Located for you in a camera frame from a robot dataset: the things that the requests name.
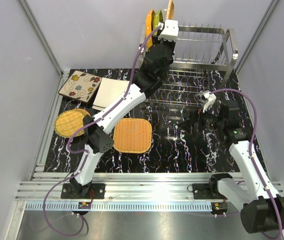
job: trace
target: stainless steel dish rack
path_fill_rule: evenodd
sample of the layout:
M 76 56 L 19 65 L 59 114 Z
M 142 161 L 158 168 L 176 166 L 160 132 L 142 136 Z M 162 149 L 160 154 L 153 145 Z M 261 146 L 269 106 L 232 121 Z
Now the stainless steel dish rack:
M 143 26 L 140 44 L 145 39 Z M 145 51 L 139 58 L 143 63 Z M 238 47 L 233 29 L 222 26 L 180 25 L 175 45 L 171 77 L 147 102 L 200 107 L 198 93 L 208 90 L 207 71 L 223 71 L 220 88 L 224 88 L 238 58 Z

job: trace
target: woven placemat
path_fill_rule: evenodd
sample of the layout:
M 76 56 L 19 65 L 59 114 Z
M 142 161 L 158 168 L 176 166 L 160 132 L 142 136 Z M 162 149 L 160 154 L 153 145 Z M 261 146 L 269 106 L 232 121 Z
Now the woven placemat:
M 113 139 L 121 153 L 145 153 L 152 144 L 152 125 L 142 118 L 123 118 L 115 126 Z
M 83 127 L 83 118 L 86 115 L 90 115 L 84 109 L 72 109 L 65 111 L 57 116 L 54 123 L 55 132 L 64 138 L 70 138 L 76 130 Z M 80 131 L 75 137 L 81 136 L 84 134 L 84 130 Z

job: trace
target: white bracket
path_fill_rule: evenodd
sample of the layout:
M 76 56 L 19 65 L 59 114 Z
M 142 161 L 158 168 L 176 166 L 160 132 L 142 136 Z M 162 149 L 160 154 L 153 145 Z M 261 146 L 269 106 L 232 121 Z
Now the white bracket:
M 223 178 L 218 181 L 218 192 L 227 197 L 227 199 L 240 211 L 244 204 L 250 203 L 248 193 L 236 184 L 232 178 Z
M 209 109 L 209 107 L 214 104 L 216 96 L 215 94 L 210 94 L 210 91 L 203 92 L 203 96 L 204 98 L 206 98 L 204 102 L 203 112 L 206 112 Z
M 158 36 L 158 40 L 176 42 L 178 36 L 178 21 L 166 19 L 164 29 Z

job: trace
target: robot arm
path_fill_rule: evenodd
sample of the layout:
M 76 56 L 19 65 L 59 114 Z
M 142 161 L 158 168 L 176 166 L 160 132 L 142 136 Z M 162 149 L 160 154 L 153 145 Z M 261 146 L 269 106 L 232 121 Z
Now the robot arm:
M 214 196 L 226 197 L 241 212 L 241 221 L 248 233 L 259 233 L 278 230 L 279 225 L 274 206 L 266 189 L 275 199 L 284 228 L 284 197 L 281 197 L 267 177 L 252 146 L 253 159 L 249 155 L 249 137 L 246 129 L 239 121 L 239 107 L 236 101 L 222 102 L 219 115 L 207 112 L 214 104 L 216 97 L 204 92 L 205 104 L 203 111 L 190 119 L 193 134 L 201 135 L 204 129 L 217 130 L 218 138 L 229 148 L 245 180 L 247 191 L 243 190 L 228 173 L 219 173 L 211 176 L 209 189 Z M 267 183 L 264 187 L 257 173 L 259 171 Z
M 168 77 L 178 35 L 178 22 L 167 19 L 165 24 L 159 25 L 161 25 L 159 35 L 153 38 L 155 44 L 145 54 L 144 62 L 134 75 L 129 92 L 126 94 L 127 90 L 124 91 L 106 109 L 93 117 L 87 115 L 83 120 L 84 125 L 87 125 L 101 119 L 84 130 L 87 137 L 87 144 L 85 144 L 87 152 L 83 154 L 79 164 L 83 167 L 77 170 L 78 174 L 70 180 L 72 188 L 79 196 L 84 196 L 88 192 L 99 159 L 113 146 L 114 141 L 109 133 L 131 109 L 151 96 Z

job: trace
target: gray wall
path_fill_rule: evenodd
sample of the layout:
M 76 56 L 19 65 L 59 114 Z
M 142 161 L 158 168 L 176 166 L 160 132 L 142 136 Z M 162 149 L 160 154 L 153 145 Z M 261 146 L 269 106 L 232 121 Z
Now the gray wall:
M 150 9 L 168 0 L 27 0 L 62 69 L 131 68 Z M 233 28 L 246 49 L 271 0 L 175 0 L 179 24 Z
M 58 76 L 16 0 L 0 0 L 0 239 L 27 180 Z
M 272 180 L 284 188 L 284 0 L 239 73 L 258 111 L 257 136 Z

